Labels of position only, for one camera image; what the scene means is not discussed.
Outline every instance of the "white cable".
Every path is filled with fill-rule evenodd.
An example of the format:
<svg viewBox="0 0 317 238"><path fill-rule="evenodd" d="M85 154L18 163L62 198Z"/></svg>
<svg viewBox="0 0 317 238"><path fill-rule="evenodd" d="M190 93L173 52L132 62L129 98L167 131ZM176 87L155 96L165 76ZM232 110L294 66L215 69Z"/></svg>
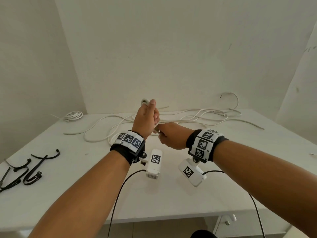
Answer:
<svg viewBox="0 0 317 238"><path fill-rule="evenodd" d="M78 120L83 116L81 111L73 111L65 115L64 120L66 122Z"/></svg>
<svg viewBox="0 0 317 238"><path fill-rule="evenodd" d="M234 121L241 121L241 122L245 122L245 123L248 123L248 124L252 124L253 126L255 126L257 128L264 129L264 128L254 124L254 123L251 123L249 121L242 120L242 119L231 118L231 117L241 116L241 112L236 110L236 108L239 105L239 98L238 98L238 96L235 93L232 93L232 92L223 93L223 95L225 95L225 94L233 94L236 97L237 105L234 108L227 108L226 109L227 111L222 111L222 110L212 109L212 108L202 108L202 109L193 108L193 109L187 109L187 110L180 111L180 112L175 112L175 113L172 113L172 114L160 114L160 117L162 117L162 116L176 115L176 114L181 114L181 113L184 113L184 112L197 111L198 110L198 112L195 115L186 115L186 116L180 118L179 120L163 120L163 119L160 119L159 123L169 123L169 122L175 122L175 123L198 123L198 124L203 125L204 127L208 127L208 126L214 126L214 125L221 124L221 123L223 123L225 121L234 120ZM147 104L148 100L142 99L141 105L143 103ZM82 117L82 112L80 112L81 115L80 114L76 114L75 115L74 114L75 112L71 112L71 113L67 114L64 119L66 120L66 117L68 117L68 115L70 117L68 117L68 119L66 121L80 119ZM202 117L202 116L204 116L207 113L212 113L212 114L215 114L215 115L222 116L222 119L210 119L210 118ZM87 142L100 142L100 141L103 141L103 140L107 139L108 143L111 145L112 144L112 140L114 139L114 137L116 137L119 134L119 133L114 134L118 130L119 126L121 124L124 124L124 123L133 123L134 119L135 119L135 116L136 116L136 114L132 114L132 115L129 115L129 116L126 116L125 118L123 118L123 117L118 116L118 115L108 115L108 116L105 116L105 117L102 117L101 119L99 119L92 127L90 127L89 129L87 129L85 131L77 132L77 133L64 133L64 134L65 135L78 135L78 134L84 133L84 140L87 141ZM104 118L108 118L108 117L118 117L118 118L121 118L122 120L118 124L116 124L116 125L114 125L113 127L110 128L109 134L105 138L100 139L100 140L89 140L89 139L87 139L86 138L86 132L91 130L96 124L98 124L98 122L100 120L102 120ZM186 117L191 117L191 118L189 120L184 120L184 118L186 118ZM216 122L216 123L212 123L212 124L204 123L204 122L202 122L202 120L207 120L207 121Z"/></svg>

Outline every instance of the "hand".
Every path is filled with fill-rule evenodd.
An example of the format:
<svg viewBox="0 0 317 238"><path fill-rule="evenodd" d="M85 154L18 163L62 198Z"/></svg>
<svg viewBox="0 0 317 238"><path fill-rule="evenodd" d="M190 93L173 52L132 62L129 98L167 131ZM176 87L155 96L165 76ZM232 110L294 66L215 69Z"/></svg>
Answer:
<svg viewBox="0 0 317 238"><path fill-rule="evenodd" d="M173 149L185 149L188 137L194 132L190 128L185 128L172 122L159 124L155 129L160 130L158 138L161 143Z"/></svg>
<svg viewBox="0 0 317 238"><path fill-rule="evenodd" d="M142 104L134 119L131 131L138 132L146 140L151 135L155 125L159 122L159 111L155 107L156 101L152 99L149 105Z"/></svg>

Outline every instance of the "table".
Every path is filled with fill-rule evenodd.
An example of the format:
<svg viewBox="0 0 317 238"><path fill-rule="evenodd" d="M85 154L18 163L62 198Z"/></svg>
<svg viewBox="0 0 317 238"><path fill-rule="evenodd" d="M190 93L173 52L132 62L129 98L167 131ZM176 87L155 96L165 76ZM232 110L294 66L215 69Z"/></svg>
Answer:
<svg viewBox="0 0 317 238"><path fill-rule="evenodd" d="M226 121L213 126L213 129L222 132L232 141L280 157L317 174L317 159L309 154L317 153L315 144L251 109L240 111L241 118L265 130L238 121ZM107 141L88 143L83 140L83 134L63 135L63 132L85 130L103 116L105 114L84 115L74 122L59 120L8 159L12 165L20 166L26 163L27 158L31 158L30 154L53 156L57 148L61 152L59 157L46 160L38 169L43 175L41 180L30 186L19 184L0 193L0 231L34 227L50 205L109 152ZM103 119L87 132L87 138L105 137L109 128L119 121L115 117ZM202 128L193 123L184 126ZM131 127L131 123L123 124L119 131ZM193 187L178 170L180 162L189 158L187 150L173 150L162 145L156 136L150 136L146 141L147 153L151 153L154 148L163 151L158 180L147 178L145 172L132 176L121 191L113 217L114 223L202 217L255 209L248 193L225 174L209 173L197 188ZM38 161L32 158L29 168L34 167ZM199 166L203 171L219 169L212 162L201 163ZM1 176L7 168L6 163L0 164ZM128 175L143 168L140 163L134 164ZM17 176L17 173L11 171L4 185ZM265 209L259 202L257 206Z"/></svg>

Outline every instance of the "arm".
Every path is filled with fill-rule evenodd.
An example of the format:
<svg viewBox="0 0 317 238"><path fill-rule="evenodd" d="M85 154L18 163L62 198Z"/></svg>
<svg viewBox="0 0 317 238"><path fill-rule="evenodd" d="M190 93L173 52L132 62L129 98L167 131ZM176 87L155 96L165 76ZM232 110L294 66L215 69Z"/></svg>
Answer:
<svg viewBox="0 0 317 238"><path fill-rule="evenodd" d="M194 130L159 124L163 144L186 148ZM229 140L216 146L214 163L277 215L310 237L317 237L317 176L275 156Z"/></svg>
<svg viewBox="0 0 317 238"><path fill-rule="evenodd" d="M146 139L158 121L154 100L148 107L144 104L139 109L132 130ZM121 154L115 150L109 152L54 202L29 238L95 237L111 211L129 168Z"/></svg>

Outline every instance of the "floor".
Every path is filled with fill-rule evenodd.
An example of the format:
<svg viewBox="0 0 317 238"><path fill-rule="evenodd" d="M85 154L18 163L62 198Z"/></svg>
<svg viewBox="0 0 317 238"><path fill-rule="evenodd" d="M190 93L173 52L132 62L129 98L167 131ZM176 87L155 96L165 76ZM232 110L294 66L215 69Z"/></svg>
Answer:
<svg viewBox="0 0 317 238"><path fill-rule="evenodd" d="M175 220L156 220L134 223L112 224L109 238L190 238L199 229L207 229L204 218L188 218ZM108 235L109 225L104 225L96 238ZM0 233L0 238L26 238L28 232ZM267 235L266 238L282 238L283 234ZM248 236L240 238L262 238L262 236Z"/></svg>

